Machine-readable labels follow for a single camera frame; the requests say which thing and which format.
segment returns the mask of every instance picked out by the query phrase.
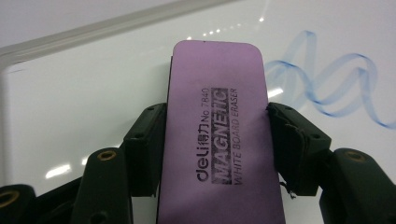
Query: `purple eraser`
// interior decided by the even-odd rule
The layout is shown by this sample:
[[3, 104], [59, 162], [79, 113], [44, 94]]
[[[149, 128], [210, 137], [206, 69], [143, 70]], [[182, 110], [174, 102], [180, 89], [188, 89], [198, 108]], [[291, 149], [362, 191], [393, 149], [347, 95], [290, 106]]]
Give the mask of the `purple eraser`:
[[159, 224], [285, 223], [267, 105], [254, 46], [175, 46]]

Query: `blue scribble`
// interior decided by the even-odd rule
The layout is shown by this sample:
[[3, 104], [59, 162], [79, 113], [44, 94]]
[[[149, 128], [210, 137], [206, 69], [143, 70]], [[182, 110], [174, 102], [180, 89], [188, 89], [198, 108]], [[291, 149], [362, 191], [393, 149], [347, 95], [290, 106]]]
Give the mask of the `blue scribble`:
[[[305, 46], [303, 51], [304, 64], [300, 67], [293, 63], [293, 59], [303, 46]], [[396, 129], [396, 121], [386, 123], [375, 113], [372, 92], [377, 82], [377, 71], [375, 63], [370, 58], [358, 53], [346, 54], [316, 74], [316, 53], [316, 34], [303, 31], [290, 43], [281, 60], [265, 64], [267, 83], [286, 90], [281, 96], [282, 103], [299, 108], [306, 100], [310, 100], [320, 113], [334, 118], [349, 115], [363, 106], [368, 116], [375, 123], [388, 129]], [[336, 75], [337, 71], [351, 63], [359, 63], [361, 65], [351, 69], [336, 90], [320, 99], [317, 95], [320, 87], [326, 84], [329, 77]], [[297, 78], [304, 84], [303, 92], [297, 92]], [[359, 85], [360, 93], [349, 104], [336, 111], [329, 111], [325, 108], [327, 105], [340, 101], [354, 85]]]

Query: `whiteboard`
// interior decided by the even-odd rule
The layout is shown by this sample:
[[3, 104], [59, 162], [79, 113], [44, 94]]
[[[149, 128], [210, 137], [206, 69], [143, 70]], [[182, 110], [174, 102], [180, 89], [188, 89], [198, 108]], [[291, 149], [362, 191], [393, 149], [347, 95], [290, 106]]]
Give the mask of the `whiteboard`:
[[[88, 155], [117, 146], [145, 107], [166, 101], [170, 56], [184, 39], [258, 47], [277, 93], [270, 101], [316, 124], [331, 150], [368, 153], [396, 182], [394, 1], [204, 3], [0, 50], [0, 184], [41, 194], [80, 176]], [[47, 178], [59, 167], [62, 175]], [[319, 196], [282, 193], [288, 223], [322, 223]], [[136, 223], [155, 220], [155, 199], [134, 200]]]

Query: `white surface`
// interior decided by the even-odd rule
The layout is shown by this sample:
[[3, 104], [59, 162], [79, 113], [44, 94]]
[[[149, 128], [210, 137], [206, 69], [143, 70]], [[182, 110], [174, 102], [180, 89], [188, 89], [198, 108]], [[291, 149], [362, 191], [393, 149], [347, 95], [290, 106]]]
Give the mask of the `white surface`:
[[[395, 8], [390, 0], [238, 1], [10, 64], [1, 79], [6, 183], [43, 193], [81, 175], [84, 157], [118, 144], [143, 108], [165, 101], [172, 49], [186, 38], [257, 46], [268, 90], [283, 90], [270, 101], [297, 108], [332, 138], [331, 149], [370, 154], [396, 182]], [[284, 65], [289, 72], [278, 73]], [[366, 75], [372, 89], [360, 86]], [[324, 111], [312, 92], [319, 100], [333, 96]], [[355, 101], [342, 116], [326, 115]], [[45, 178], [67, 164], [65, 175]], [[153, 221], [155, 200], [146, 206], [137, 223]], [[284, 194], [284, 206], [290, 224], [322, 223], [318, 197]]]
[[176, 0], [0, 1], [0, 48]]

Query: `black plastic part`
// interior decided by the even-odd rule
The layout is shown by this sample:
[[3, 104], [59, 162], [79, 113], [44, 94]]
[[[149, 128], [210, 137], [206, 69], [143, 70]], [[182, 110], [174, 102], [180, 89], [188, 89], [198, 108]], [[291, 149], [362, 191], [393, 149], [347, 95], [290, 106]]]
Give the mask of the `black plastic part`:
[[155, 195], [162, 172], [166, 104], [146, 108], [120, 148], [125, 150], [132, 196]]
[[332, 186], [325, 186], [320, 198], [326, 224], [396, 223], [396, 187], [372, 157], [340, 148], [328, 167]]
[[81, 177], [37, 197], [37, 224], [68, 224]]
[[72, 224], [133, 223], [123, 151], [105, 148], [91, 154], [72, 213]]
[[27, 185], [0, 188], [0, 223], [28, 224], [37, 219], [35, 191]]
[[315, 196], [318, 165], [331, 154], [332, 139], [293, 108], [270, 103], [269, 112], [277, 171], [287, 190], [299, 196]]

